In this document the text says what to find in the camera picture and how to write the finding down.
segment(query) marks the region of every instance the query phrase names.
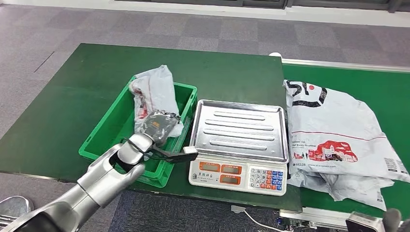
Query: digital display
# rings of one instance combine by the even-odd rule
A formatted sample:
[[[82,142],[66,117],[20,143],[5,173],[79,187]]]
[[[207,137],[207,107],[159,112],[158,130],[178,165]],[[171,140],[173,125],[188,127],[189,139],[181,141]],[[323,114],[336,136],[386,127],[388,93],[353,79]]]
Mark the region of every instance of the digital display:
[[[209,164],[203,164],[202,165],[202,170],[205,170],[205,171],[217,172],[218,168],[219,168],[219,166],[217,166],[217,165],[209,165]]]
[[[222,166],[222,172],[223,173],[239,174],[239,168]]]
[[[223,176],[222,177],[222,182],[223,183],[230,183],[230,184],[239,184],[239,179]]]

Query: stainless steel tray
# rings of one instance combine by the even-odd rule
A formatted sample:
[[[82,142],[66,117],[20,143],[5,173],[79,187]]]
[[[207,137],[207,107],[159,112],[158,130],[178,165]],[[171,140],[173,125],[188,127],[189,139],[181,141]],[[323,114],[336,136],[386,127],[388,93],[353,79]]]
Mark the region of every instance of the stainless steel tray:
[[[200,154],[289,161],[285,117],[279,106],[200,100],[190,145]]]

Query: white cable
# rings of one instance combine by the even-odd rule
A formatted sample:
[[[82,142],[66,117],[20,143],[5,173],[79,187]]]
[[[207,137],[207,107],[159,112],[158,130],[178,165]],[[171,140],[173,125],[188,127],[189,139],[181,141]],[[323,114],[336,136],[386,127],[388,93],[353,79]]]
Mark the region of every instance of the white cable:
[[[265,225],[263,225],[263,224],[261,224],[261,223],[255,221],[255,219],[253,219],[253,218],[246,212],[246,210],[244,210],[244,213],[245,213],[246,215],[248,215],[248,217],[249,217],[253,222],[255,222],[256,224],[258,224],[258,225],[260,225],[260,226],[263,226],[263,227],[266,227],[266,228],[269,228],[269,229],[272,229],[272,230],[276,230],[276,231],[279,231],[279,232],[293,232],[293,230],[291,230],[291,231],[282,231],[282,230],[276,229],[276,228],[274,228],[274,227],[265,226]]]

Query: white plastic bag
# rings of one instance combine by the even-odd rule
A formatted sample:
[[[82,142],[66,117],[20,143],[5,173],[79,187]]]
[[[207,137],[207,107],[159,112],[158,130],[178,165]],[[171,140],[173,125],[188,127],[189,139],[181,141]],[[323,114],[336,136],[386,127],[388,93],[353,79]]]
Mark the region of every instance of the white plastic bag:
[[[315,85],[284,81],[290,134],[289,173],[410,176],[362,101]]]
[[[172,73],[166,65],[136,74],[134,77],[135,80],[130,83],[129,89],[134,95],[136,133],[140,132],[146,116],[156,110],[179,115]],[[169,137],[180,136],[183,128],[182,123],[176,124]]]
[[[291,174],[288,184],[329,193],[335,201],[349,198],[386,211],[380,188],[393,185],[393,181],[354,175],[326,175],[324,179],[322,174],[299,171]]]

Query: digital scale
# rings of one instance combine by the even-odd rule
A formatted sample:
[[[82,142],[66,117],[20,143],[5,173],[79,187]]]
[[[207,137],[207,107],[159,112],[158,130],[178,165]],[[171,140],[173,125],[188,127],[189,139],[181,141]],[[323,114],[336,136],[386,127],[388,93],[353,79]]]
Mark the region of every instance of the digital scale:
[[[190,146],[192,185],[282,196],[288,142],[279,106],[200,100]]]

